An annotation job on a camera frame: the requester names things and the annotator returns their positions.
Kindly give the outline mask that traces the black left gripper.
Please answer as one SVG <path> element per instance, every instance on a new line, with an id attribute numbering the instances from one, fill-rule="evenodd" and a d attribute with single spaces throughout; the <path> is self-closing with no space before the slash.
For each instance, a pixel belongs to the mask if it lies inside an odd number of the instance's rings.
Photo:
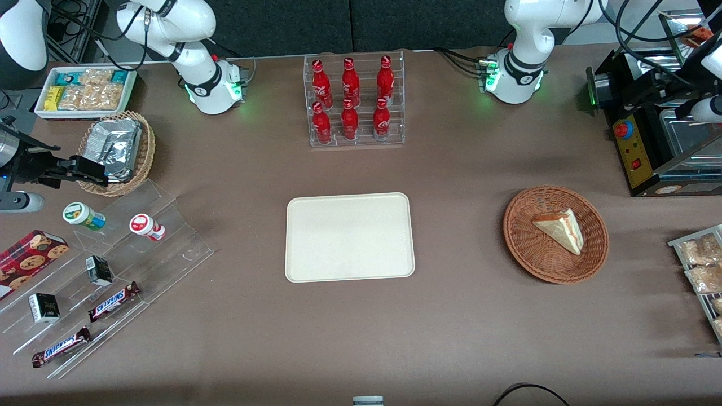
<path id="1" fill-rule="evenodd" d="M 677 71 L 655 68 L 637 76 L 622 72 L 617 74 L 617 90 L 625 92 L 625 111 L 637 111 L 658 101 L 681 100 L 675 114 L 682 119 L 691 116 L 693 107 L 707 98 L 707 73 L 702 67 L 682 67 Z"/>

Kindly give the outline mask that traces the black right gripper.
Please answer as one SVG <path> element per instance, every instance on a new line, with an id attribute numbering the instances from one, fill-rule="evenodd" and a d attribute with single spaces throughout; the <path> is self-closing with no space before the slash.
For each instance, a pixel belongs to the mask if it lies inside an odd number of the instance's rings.
<path id="1" fill-rule="evenodd" d="M 68 162 L 55 157 L 57 145 L 47 145 L 24 133 L 10 132 L 17 141 L 16 152 L 8 161 L 8 182 L 34 183 L 50 188 L 61 188 L 62 182 L 89 182 L 101 187 L 108 185 L 105 167 L 80 155 L 73 155 Z"/>

